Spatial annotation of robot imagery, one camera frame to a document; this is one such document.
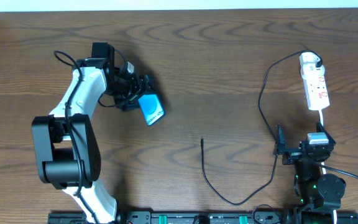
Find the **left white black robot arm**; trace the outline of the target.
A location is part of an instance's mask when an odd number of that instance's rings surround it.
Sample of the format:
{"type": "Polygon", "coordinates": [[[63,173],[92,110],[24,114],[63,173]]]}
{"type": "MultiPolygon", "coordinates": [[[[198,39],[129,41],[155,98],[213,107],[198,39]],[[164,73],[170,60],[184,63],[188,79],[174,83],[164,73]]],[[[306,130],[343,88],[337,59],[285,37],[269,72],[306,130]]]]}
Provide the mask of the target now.
{"type": "Polygon", "coordinates": [[[32,121],[40,180],[70,195],[84,212],[81,218],[57,215],[61,223],[127,223],[99,178],[101,154],[91,118],[101,97],[111,96],[112,107],[122,111],[141,109],[148,126],[165,115],[152,79],[136,74],[127,60],[117,67],[116,53],[107,42],[95,42],[90,57],[69,57],[64,63],[73,78],[61,102],[32,121]]]}

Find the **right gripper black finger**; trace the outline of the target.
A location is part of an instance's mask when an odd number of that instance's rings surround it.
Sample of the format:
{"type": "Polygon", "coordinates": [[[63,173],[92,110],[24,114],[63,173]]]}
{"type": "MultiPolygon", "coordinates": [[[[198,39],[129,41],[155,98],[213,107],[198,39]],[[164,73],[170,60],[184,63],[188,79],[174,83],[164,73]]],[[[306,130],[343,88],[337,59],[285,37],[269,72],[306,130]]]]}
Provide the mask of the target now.
{"type": "Polygon", "coordinates": [[[276,125],[276,130],[277,136],[275,141],[275,155],[282,155],[287,151],[287,144],[283,129],[279,123],[276,125]]]}
{"type": "Polygon", "coordinates": [[[324,133],[327,137],[330,137],[329,133],[325,130],[324,126],[319,121],[316,123],[316,132],[324,133]]]}

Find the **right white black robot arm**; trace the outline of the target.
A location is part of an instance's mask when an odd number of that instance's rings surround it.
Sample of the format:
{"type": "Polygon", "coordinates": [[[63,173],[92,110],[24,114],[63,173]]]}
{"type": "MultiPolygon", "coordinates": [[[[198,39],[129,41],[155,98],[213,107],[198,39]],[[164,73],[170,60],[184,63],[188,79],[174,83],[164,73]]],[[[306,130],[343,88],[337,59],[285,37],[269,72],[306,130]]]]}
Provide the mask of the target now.
{"type": "Polygon", "coordinates": [[[297,147],[288,147],[282,127],[278,124],[275,141],[276,155],[282,156],[283,165],[295,166],[293,188],[301,204],[284,211],[284,223],[333,223],[334,211],[341,207],[346,182],[334,175],[323,174],[322,163],[327,160],[336,145],[321,123],[316,132],[297,147]]]}

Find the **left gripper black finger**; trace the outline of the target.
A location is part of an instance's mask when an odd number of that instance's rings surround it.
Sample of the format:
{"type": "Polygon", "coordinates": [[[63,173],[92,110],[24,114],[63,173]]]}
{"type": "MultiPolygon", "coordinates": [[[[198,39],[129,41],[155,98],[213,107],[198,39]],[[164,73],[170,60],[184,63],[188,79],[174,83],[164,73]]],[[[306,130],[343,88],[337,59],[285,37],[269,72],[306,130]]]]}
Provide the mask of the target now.
{"type": "Polygon", "coordinates": [[[154,81],[148,75],[144,76],[144,88],[145,88],[145,94],[156,94],[154,81]]]}
{"type": "Polygon", "coordinates": [[[138,108],[140,108],[140,106],[137,103],[126,103],[122,106],[123,112],[136,110],[138,108]]]}

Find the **blue Galaxy smartphone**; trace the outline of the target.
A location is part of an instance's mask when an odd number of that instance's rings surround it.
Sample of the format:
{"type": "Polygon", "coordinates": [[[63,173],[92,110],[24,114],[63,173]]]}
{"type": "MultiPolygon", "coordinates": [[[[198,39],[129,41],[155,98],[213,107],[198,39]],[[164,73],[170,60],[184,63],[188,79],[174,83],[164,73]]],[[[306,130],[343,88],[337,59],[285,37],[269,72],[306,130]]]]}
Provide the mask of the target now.
{"type": "Polygon", "coordinates": [[[165,110],[156,94],[143,95],[138,102],[148,126],[153,125],[165,115],[165,110]]]}

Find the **white power strip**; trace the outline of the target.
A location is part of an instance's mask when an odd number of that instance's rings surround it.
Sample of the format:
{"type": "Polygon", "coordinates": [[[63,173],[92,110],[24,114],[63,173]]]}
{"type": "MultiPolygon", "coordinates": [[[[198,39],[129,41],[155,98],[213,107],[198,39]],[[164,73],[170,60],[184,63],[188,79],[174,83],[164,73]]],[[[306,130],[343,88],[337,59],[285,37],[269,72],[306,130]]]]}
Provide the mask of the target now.
{"type": "Polygon", "coordinates": [[[300,74],[303,79],[308,109],[319,111],[330,105],[325,79],[325,67],[313,52],[300,55],[300,74]]]}

